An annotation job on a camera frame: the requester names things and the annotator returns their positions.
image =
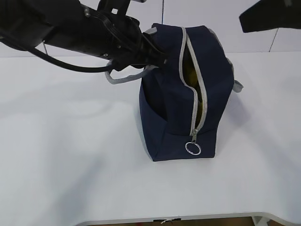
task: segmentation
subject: open zipper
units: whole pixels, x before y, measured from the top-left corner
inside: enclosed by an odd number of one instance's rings
[[[202,78],[202,73],[201,73],[201,70],[200,70],[199,65],[198,65],[198,60],[197,60],[197,57],[196,57],[195,52],[193,50],[193,46],[192,46],[192,43],[190,41],[190,38],[187,35],[185,28],[182,28],[182,31],[183,31],[183,40],[182,40],[182,47],[181,47],[181,52],[180,52],[179,73],[180,73],[180,78],[181,78],[183,84],[186,87],[190,88],[193,91],[193,94],[194,94],[193,111],[192,111],[191,128],[190,128],[190,136],[192,136],[192,141],[189,142],[189,143],[196,145],[200,150],[200,152],[198,154],[200,154],[201,149],[200,149],[199,145],[196,144],[196,142],[197,142],[197,135],[198,135],[199,131],[203,128],[205,120],[206,120],[206,115],[207,115],[207,110],[208,110],[207,92],[206,92],[205,84],[204,84],[204,81],[203,81],[203,78]],[[186,81],[184,79],[184,74],[183,74],[183,58],[184,58],[184,51],[185,51],[185,46],[186,45],[189,49],[189,53],[190,53],[191,59],[193,61],[194,69],[195,69],[196,74],[197,74],[198,85],[200,87],[200,93],[201,93],[201,99],[202,99],[202,102],[201,102],[201,104],[202,104],[202,114],[201,114],[200,122],[199,122],[198,125],[196,125],[197,114],[198,114],[198,92],[196,91],[196,89],[194,87],[191,87],[186,83]],[[188,148],[187,148],[187,144],[186,144],[186,150],[190,154],[198,155],[198,154],[194,154],[191,151],[189,151]]]

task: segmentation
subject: navy blue bag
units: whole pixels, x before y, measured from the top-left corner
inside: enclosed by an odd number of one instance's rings
[[[139,102],[148,152],[154,161],[213,158],[217,128],[235,84],[231,62],[205,26],[153,28],[155,42],[169,57],[164,68],[152,68],[142,79]],[[187,55],[198,89],[184,79]]]

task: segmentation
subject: zipper pull ring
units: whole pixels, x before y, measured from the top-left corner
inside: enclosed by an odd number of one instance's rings
[[[192,154],[192,155],[199,155],[199,154],[202,153],[202,149],[201,149],[200,145],[197,144],[198,130],[197,130],[197,129],[194,129],[194,130],[192,131],[191,136],[192,136],[192,141],[186,143],[186,145],[185,145],[186,151],[187,151],[189,154]],[[191,150],[189,150],[188,145],[195,145],[195,146],[198,148],[198,153],[194,153],[194,152],[192,152]]]

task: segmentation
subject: metal ring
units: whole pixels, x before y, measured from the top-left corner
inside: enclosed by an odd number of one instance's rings
[[[188,149],[188,145],[190,145],[190,144],[197,146],[197,148],[199,149],[199,152],[198,152],[197,154],[193,153],[192,151],[190,151],[190,150]],[[186,148],[186,151],[187,151],[189,154],[192,154],[192,155],[199,155],[199,154],[202,153],[202,149],[201,149],[200,145],[198,145],[198,144],[196,144],[196,143],[193,143],[193,142],[188,142],[188,143],[186,143],[186,144],[185,144],[185,148]]]

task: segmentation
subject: white wall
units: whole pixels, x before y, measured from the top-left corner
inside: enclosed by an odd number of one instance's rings
[[[301,51],[301,30],[280,28],[271,51]]]
[[[165,0],[164,23],[177,26],[205,25],[214,30],[225,51],[267,52],[276,30],[243,33],[239,15],[257,0]]]
[[[244,34],[239,15],[258,0],[165,0],[164,24],[176,26],[210,27],[218,35],[227,53],[268,52],[276,29]],[[81,3],[97,8],[99,0],[81,0]],[[161,23],[163,0],[132,1],[128,15],[141,22],[145,31],[153,23]],[[80,56],[80,53],[48,46],[52,56]],[[271,51],[301,51],[301,30],[279,29]],[[0,57],[31,56],[0,44]]]

